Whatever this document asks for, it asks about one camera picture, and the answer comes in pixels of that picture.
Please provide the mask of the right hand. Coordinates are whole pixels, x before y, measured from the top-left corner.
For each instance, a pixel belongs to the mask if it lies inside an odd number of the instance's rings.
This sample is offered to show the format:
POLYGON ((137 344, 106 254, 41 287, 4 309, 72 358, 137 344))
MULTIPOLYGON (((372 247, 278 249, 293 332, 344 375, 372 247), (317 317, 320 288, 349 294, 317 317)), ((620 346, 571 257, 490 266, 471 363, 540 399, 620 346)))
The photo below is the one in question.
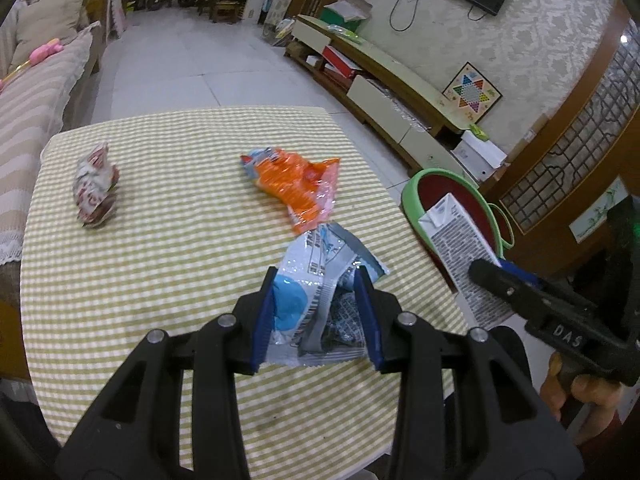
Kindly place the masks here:
POLYGON ((581 445, 600 436, 611 425, 623 396, 624 386, 619 382, 582 374, 573 379, 570 391, 566 392, 559 381, 562 366, 559 353, 552 353, 547 377, 540 387, 540 397, 557 420, 561 419, 561 408, 568 399, 591 406, 589 415, 573 438, 576 445, 581 445))

